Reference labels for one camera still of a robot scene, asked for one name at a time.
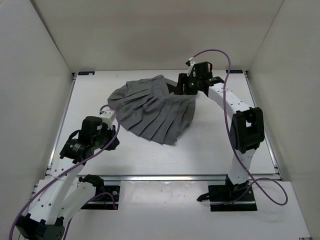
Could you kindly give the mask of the grey pleated skirt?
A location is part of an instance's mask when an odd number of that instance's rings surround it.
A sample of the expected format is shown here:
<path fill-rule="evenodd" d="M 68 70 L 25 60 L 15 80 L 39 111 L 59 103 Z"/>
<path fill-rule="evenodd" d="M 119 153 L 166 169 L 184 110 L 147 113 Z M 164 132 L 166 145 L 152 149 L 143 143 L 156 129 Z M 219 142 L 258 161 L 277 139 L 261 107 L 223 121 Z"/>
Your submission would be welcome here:
<path fill-rule="evenodd" d="M 196 96 L 175 94 L 176 86 L 163 75 L 127 81 L 111 93 L 107 103 L 127 131 L 173 146 L 191 125 L 196 108 Z"/>

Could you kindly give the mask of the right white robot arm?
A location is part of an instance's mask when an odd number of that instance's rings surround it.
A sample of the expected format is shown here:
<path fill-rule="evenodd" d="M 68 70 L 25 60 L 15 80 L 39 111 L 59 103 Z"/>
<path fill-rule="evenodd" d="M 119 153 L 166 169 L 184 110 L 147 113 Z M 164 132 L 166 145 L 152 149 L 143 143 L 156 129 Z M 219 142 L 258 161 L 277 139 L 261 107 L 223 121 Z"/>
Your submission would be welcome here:
<path fill-rule="evenodd" d="M 217 197 L 220 202 L 234 203 L 249 190 L 252 158 L 265 139 L 263 111 L 249 106 L 228 90 L 224 80 L 213 76 L 210 62 L 189 60 L 186 65 L 188 72 L 179 74 L 175 94 L 203 92 L 223 109 L 233 158 Z"/>

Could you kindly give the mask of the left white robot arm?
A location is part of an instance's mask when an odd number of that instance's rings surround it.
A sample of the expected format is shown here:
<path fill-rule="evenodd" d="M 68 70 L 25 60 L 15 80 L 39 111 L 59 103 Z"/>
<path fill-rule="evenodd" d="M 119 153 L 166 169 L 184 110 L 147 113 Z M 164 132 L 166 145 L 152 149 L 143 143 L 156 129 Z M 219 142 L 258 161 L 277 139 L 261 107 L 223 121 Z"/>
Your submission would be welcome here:
<path fill-rule="evenodd" d="M 97 175 L 78 177 L 85 164 L 102 151 L 119 145 L 119 126 L 113 110 L 87 116 L 72 132 L 51 170 L 51 180 L 35 193 L 26 214 L 14 226 L 27 240 L 64 240 L 74 215 L 89 201 L 105 195 L 104 181 Z"/>

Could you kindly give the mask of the right blue corner label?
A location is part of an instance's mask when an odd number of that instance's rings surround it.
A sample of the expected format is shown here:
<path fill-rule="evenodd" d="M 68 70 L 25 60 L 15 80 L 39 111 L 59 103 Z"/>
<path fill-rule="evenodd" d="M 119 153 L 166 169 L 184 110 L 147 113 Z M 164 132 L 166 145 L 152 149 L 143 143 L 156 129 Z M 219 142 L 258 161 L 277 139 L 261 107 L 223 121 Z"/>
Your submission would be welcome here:
<path fill-rule="evenodd" d="M 230 71 L 228 71 L 227 69 L 225 70 L 226 73 L 229 74 L 243 74 L 243 70 L 241 69 L 231 69 Z"/>

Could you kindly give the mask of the blue corner label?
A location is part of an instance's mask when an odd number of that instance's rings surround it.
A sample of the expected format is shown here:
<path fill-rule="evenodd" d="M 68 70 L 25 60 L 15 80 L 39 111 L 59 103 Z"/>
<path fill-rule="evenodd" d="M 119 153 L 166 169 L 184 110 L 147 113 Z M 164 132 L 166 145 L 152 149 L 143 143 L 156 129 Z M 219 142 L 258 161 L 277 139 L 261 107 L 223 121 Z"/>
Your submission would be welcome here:
<path fill-rule="evenodd" d="M 78 76 L 93 76 L 95 71 L 79 71 L 77 73 Z"/>
<path fill-rule="evenodd" d="M 243 70 L 241 69 L 231 69 L 230 71 L 228 71 L 227 69 L 225 70 L 226 73 L 229 74 L 243 74 Z"/>

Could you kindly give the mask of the left blue corner label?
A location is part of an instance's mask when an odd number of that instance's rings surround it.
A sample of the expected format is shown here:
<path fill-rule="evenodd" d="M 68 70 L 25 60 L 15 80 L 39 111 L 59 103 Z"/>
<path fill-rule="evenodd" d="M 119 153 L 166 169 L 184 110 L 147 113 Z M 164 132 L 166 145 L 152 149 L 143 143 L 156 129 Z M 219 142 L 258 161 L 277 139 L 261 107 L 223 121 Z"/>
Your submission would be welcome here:
<path fill-rule="evenodd" d="M 77 73 L 78 76 L 93 76 L 95 71 L 79 71 Z"/>

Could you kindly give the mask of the aluminium front rail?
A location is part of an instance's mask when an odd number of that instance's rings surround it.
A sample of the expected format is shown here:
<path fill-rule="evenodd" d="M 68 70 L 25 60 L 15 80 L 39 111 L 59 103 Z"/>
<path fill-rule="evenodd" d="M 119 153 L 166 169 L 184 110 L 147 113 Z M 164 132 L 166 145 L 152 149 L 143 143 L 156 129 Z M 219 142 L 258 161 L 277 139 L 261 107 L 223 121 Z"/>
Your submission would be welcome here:
<path fill-rule="evenodd" d="M 119 181 L 224 181 L 225 175 L 99 175 L 102 179 L 108 182 Z"/>

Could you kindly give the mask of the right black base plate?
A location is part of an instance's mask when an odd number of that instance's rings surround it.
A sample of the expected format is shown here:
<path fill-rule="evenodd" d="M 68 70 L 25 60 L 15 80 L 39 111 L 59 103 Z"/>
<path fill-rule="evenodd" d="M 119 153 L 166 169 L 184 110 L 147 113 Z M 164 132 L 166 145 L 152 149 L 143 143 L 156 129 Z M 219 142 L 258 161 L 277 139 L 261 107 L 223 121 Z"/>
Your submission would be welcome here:
<path fill-rule="evenodd" d="M 255 212 L 258 210 L 252 187 L 230 196 L 225 185 L 209 185 L 211 212 Z"/>

